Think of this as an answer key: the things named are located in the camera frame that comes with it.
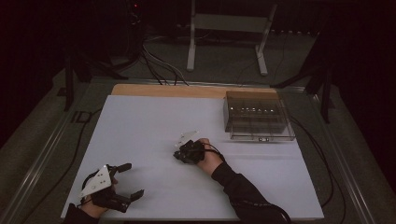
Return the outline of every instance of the white tabletop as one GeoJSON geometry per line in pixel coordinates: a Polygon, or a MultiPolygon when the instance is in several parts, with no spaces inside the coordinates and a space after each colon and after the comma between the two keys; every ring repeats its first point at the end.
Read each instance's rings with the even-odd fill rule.
{"type": "Polygon", "coordinates": [[[130,162],[116,174],[119,195],[145,195],[114,220],[236,220],[222,186],[195,165],[173,157],[182,133],[199,131],[230,166],[247,177],[270,202],[293,219],[323,218],[318,197],[297,142],[237,143],[224,132],[222,99],[108,96],[64,206],[78,204],[84,179],[103,165],[130,162]]]}

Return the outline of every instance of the black sleeve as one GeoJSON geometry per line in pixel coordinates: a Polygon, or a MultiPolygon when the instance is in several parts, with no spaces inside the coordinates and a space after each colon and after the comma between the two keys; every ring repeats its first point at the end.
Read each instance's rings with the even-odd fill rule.
{"type": "Polygon", "coordinates": [[[69,204],[64,224],[97,224],[98,218],[90,217],[82,210],[76,208],[72,203],[69,204]]]}
{"type": "Polygon", "coordinates": [[[233,210],[244,223],[290,223],[283,209],[268,203],[250,181],[236,174],[226,162],[216,168],[212,178],[224,187],[233,210]]]}

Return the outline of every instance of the black cable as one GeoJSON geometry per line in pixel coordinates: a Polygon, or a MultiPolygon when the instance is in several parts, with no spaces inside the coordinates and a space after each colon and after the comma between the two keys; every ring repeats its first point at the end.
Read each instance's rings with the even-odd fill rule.
{"type": "MultiPolygon", "coordinates": [[[[153,55],[152,53],[150,53],[150,56],[154,56],[155,58],[157,58],[157,60],[160,60],[160,61],[163,62],[163,60],[161,60],[161,59],[158,58],[157,56],[153,55]]],[[[175,82],[174,82],[174,85],[175,85],[175,86],[176,86],[176,84],[177,84],[177,79],[178,79],[178,78],[180,78],[180,79],[184,82],[184,84],[186,84],[187,86],[189,86],[189,84],[186,82],[186,80],[184,80],[183,77],[180,77],[180,75],[177,73],[177,71],[175,71],[174,68],[172,68],[172,66],[169,66],[169,65],[164,66],[164,65],[162,65],[162,64],[160,64],[160,63],[156,63],[156,62],[152,61],[152,60],[149,59],[149,58],[147,58],[147,60],[149,60],[151,63],[154,63],[154,64],[160,66],[161,68],[166,69],[167,71],[173,73],[173,74],[175,75],[175,82]]]]}
{"type": "Polygon", "coordinates": [[[87,124],[90,122],[91,118],[97,114],[98,112],[100,112],[102,110],[102,108],[92,112],[89,112],[90,116],[87,119],[87,121],[84,122],[84,124],[82,125],[81,131],[79,132],[79,136],[78,136],[78,142],[76,145],[76,149],[73,155],[73,159],[70,161],[70,164],[68,165],[68,167],[66,168],[66,170],[64,171],[64,173],[61,175],[61,177],[58,179],[58,181],[52,186],[52,188],[47,191],[47,193],[44,195],[44,197],[41,198],[40,201],[38,201],[38,203],[35,204],[35,206],[28,212],[28,214],[26,215],[26,217],[24,217],[24,219],[22,220],[21,224],[23,224],[24,222],[26,222],[26,220],[29,218],[29,216],[31,216],[33,214],[33,212],[37,209],[37,207],[42,204],[44,202],[44,200],[46,200],[46,198],[56,189],[56,187],[58,187],[58,185],[62,182],[62,180],[64,179],[64,177],[67,175],[67,173],[70,171],[70,169],[72,168],[76,158],[77,158],[77,154],[78,154],[78,148],[79,145],[81,143],[81,138],[82,138],[82,134],[84,133],[84,129],[87,126],[87,124]]]}
{"type": "Polygon", "coordinates": [[[346,215],[347,215],[347,202],[346,202],[346,198],[345,198],[344,192],[342,191],[341,186],[340,186],[338,180],[335,178],[335,175],[334,175],[334,173],[332,172],[332,170],[331,170],[331,168],[330,168],[330,166],[329,166],[329,163],[327,162],[327,159],[326,159],[326,156],[325,156],[325,154],[324,154],[323,148],[320,146],[320,144],[318,143],[318,141],[312,136],[312,134],[304,127],[304,125],[303,125],[300,121],[298,121],[298,120],[297,120],[296,118],[294,118],[293,116],[290,116],[290,118],[291,118],[291,121],[292,121],[293,123],[297,124],[297,125],[298,125],[301,129],[303,129],[303,131],[307,134],[307,136],[309,137],[309,139],[310,139],[311,142],[313,143],[315,150],[317,151],[317,153],[319,154],[320,158],[322,159],[323,163],[324,163],[325,166],[326,166],[326,170],[327,170],[327,172],[328,172],[328,175],[329,175],[329,178],[330,178],[330,181],[331,181],[331,184],[332,184],[332,189],[331,189],[330,196],[329,196],[328,199],[325,201],[325,203],[323,203],[323,204],[321,205],[321,207],[323,208],[324,206],[326,206],[326,205],[332,200],[333,192],[334,192],[334,185],[333,185],[333,182],[332,182],[332,181],[334,181],[335,184],[337,185],[337,188],[338,188],[339,191],[340,191],[340,194],[341,194],[341,197],[342,197],[342,200],[343,200],[343,217],[342,217],[342,219],[341,219],[341,221],[340,221],[340,224],[344,223],[345,218],[346,218],[346,215]]]}
{"type": "Polygon", "coordinates": [[[144,63],[147,67],[148,70],[150,71],[150,73],[157,79],[158,83],[160,83],[160,85],[162,85],[163,83],[161,82],[160,78],[162,78],[165,83],[167,83],[166,79],[164,77],[161,77],[154,69],[153,67],[149,64],[149,60],[146,58],[146,55],[144,53],[141,54],[141,57],[146,61],[146,63],[144,63]]]}
{"type": "Polygon", "coordinates": [[[153,63],[155,63],[155,64],[161,66],[162,68],[165,68],[165,69],[167,69],[168,71],[172,72],[172,73],[175,75],[175,78],[180,78],[180,79],[184,82],[184,84],[186,84],[187,86],[189,86],[189,84],[186,82],[186,80],[184,79],[184,77],[181,75],[181,72],[178,71],[178,72],[180,72],[180,74],[179,74],[177,71],[175,71],[176,68],[175,68],[174,66],[170,65],[169,63],[167,63],[166,61],[162,60],[161,58],[159,58],[158,56],[154,55],[153,53],[150,53],[144,46],[143,46],[143,51],[145,51],[149,56],[151,56],[151,57],[154,58],[155,60],[157,60],[157,61],[159,61],[159,62],[165,64],[165,65],[167,66],[167,68],[165,68],[165,66],[163,66],[163,65],[159,65],[158,63],[155,63],[155,62],[153,62],[153,63]]]}

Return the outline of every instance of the wire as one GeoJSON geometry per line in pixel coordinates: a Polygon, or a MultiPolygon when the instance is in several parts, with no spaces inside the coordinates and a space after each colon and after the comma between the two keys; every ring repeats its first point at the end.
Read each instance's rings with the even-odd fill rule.
{"type": "Polygon", "coordinates": [[[64,171],[64,173],[61,175],[61,177],[58,179],[58,181],[52,186],[52,188],[47,191],[47,193],[41,198],[40,201],[38,201],[35,206],[28,212],[28,214],[24,217],[24,219],[22,220],[21,223],[26,222],[26,220],[33,214],[33,212],[37,209],[37,207],[42,204],[44,202],[44,200],[46,200],[46,198],[56,189],[56,187],[58,187],[58,185],[62,182],[62,180],[64,179],[64,177],[66,176],[66,174],[70,171],[70,169],[72,168],[74,162],[76,161],[77,158],[77,154],[78,154],[78,149],[79,149],[79,145],[81,143],[81,138],[82,138],[82,134],[84,133],[84,129],[87,126],[87,124],[90,122],[91,118],[97,114],[98,112],[100,112],[102,110],[102,108],[92,112],[89,112],[90,116],[88,117],[87,121],[84,122],[84,124],[82,125],[81,131],[79,132],[79,136],[78,136],[78,141],[77,141],[77,145],[76,145],[76,149],[73,155],[73,159],[70,161],[70,164],[67,166],[66,170],[64,171]]]}
{"type": "Polygon", "coordinates": [[[159,57],[157,57],[157,56],[153,55],[152,53],[150,53],[150,52],[146,49],[146,47],[145,47],[144,45],[143,45],[143,51],[145,51],[145,52],[146,52],[151,58],[153,58],[154,60],[156,60],[156,61],[158,61],[158,62],[160,62],[160,63],[163,63],[163,64],[167,65],[171,70],[174,71],[174,74],[175,74],[176,77],[179,77],[179,78],[184,82],[184,84],[186,84],[187,86],[189,86],[189,84],[186,82],[186,79],[183,77],[183,73],[182,73],[180,70],[178,70],[178,69],[177,69],[176,67],[174,67],[172,64],[167,63],[167,62],[165,62],[164,60],[160,59],[159,57]]]}
{"type": "Polygon", "coordinates": [[[326,166],[326,170],[327,170],[328,176],[329,176],[330,181],[331,181],[331,192],[330,192],[330,195],[329,195],[328,199],[323,204],[321,204],[320,206],[323,208],[332,200],[332,197],[333,197],[333,194],[334,194],[334,183],[333,183],[333,181],[334,181],[335,184],[337,185],[337,188],[339,189],[339,191],[341,193],[341,197],[342,197],[342,200],[343,200],[343,216],[342,216],[342,219],[340,221],[340,224],[344,223],[346,215],[347,215],[346,198],[345,198],[344,192],[341,189],[341,186],[340,186],[339,182],[335,178],[335,175],[334,175],[334,173],[332,172],[332,170],[331,170],[331,168],[329,166],[329,163],[327,162],[327,159],[326,159],[326,156],[324,154],[323,148],[320,146],[318,141],[312,136],[312,134],[304,127],[304,125],[299,120],[297,120],[293,116],[290,116],[290,118],[291,118],[291,121],[293,123],[295,123],[301,129],[303,129],[303,131],[306,133],[306,135],[309,137],[309,139],[311,140],[312,144],[314,145],[314,148],[317,151],[317,153],[319,154],[321,160],[323,161],[323,163],[326,166]]]}
{"type": "Polygon", "coordinates": [[[145,64],[148,67],[148,70],[150,73],[157,79],[158,83],[162,85],[163,83],[160,81],[160,78],[165,82],[165,84],[169,84],[164,77],[162,77],[160,74],[158,74],[155,69],[149,64],[149,60],[147,59],[146,55],[144,53],[141,54],[141,57],[146,61],[145,64]]]}

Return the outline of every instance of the table leg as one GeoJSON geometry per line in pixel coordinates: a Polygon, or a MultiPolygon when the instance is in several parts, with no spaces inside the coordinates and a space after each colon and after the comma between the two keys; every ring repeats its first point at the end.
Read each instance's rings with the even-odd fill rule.
{"type": "Polygon", "coordinates": [[[256,48],[255,48],[257,61],[259,63],[259,68],[260,68],[260,74],[262,76],[268,75],[267,66],[265,65],[264,56],[262,55],[262,50],[264,49],[265,42],[266,42],[268,35],[270,33],[270,30],[271,30],[271,24],[274,19],[276,7],[277,7],[277,4],[272,5],[271,12],[268,16],[268,20],[265,23],[265,29],[262,32],[262,42],[260,43],[260,45],[256,45],[256,48]]]}
{"type": "Polygon", "coordinates": [[[190,31],[190,48],[187,59],[187,71],[194,70],[195,63],[195,0],[191,0],[191,31],[190,31]]]}

